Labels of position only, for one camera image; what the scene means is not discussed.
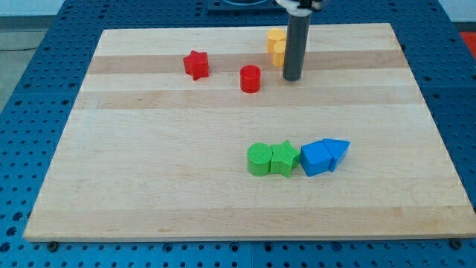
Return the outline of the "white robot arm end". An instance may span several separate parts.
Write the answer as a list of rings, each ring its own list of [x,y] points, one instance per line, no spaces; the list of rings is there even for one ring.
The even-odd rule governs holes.
[[[304,17],[322,10],[324,0],[276,0],[289,15]]]

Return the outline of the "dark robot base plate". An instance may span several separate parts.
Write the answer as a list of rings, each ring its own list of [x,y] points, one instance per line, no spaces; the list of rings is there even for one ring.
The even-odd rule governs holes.
[[[205,0],[205,3],[208,13],[285,11],[275,0]]]

